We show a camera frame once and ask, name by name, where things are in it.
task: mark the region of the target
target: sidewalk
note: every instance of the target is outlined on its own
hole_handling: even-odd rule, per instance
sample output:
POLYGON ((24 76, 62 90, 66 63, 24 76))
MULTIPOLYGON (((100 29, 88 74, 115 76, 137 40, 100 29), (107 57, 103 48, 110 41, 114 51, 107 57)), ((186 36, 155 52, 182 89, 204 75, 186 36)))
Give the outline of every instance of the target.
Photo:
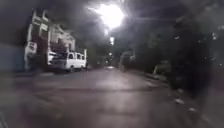
POLYGON ((150 79, 160 80, 162 82, 167 82, 166 77, 162 76, 162 75, 153 75, 153 74, 145 73, 145 72, 139 71, 139 70, 130 70, 129 72, 136 73, 138 75, 142 75, 142 76, 148 77, 150 79))

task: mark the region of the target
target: bright light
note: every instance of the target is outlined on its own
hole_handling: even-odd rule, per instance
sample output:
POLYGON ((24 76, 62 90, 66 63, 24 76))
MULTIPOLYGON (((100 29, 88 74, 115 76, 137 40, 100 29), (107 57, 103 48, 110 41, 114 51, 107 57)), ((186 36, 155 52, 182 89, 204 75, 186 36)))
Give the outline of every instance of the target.
POLYGON ((114 45, 114 37, 110 37, 110 44, 114 45))
POLYGON ((110 42, 114 42, 114 37, 110 37, 110 42))
POLYGON ((89 9, 99 14, 103 23, 107 25, 109 29, 119 27, 124 19, 124 14, 117 5, 100 4, 98 9, 89 9))

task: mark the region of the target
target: street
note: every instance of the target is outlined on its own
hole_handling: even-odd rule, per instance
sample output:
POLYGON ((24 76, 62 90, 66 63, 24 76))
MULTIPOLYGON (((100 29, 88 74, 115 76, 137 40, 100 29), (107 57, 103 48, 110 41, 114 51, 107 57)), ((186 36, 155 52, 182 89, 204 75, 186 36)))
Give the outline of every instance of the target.
POLYGON ((1 83, 1 128, 209 127, 166 84, 115 68, 1 83))

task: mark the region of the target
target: window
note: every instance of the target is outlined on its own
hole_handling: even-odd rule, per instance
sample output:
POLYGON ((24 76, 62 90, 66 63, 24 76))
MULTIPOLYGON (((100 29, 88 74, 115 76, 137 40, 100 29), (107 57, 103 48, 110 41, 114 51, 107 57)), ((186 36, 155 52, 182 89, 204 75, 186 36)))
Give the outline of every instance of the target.
POLYGON ((77 54, 77 59, 81 59, 81 55, 77 54))
POLYGON ((73 55, 72 54, 69 54, 68 55, 68 59, 73 59, 73 55))
POLYGON ((36 24, 32 24, 32 29, 31 29, 31 41, 36 42, 37 38, 39 36, 39 26, 36 24))

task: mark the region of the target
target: white van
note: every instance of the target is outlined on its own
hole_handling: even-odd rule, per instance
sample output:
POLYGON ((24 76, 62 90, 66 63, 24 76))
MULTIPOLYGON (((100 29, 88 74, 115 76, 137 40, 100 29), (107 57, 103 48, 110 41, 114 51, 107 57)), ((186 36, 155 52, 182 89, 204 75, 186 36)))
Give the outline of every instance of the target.
POLYGON ((54 70, 74 72, 75 69, 86 68, 86 56, 77 52, 62 53, 56 55, 50 63, 54 70))

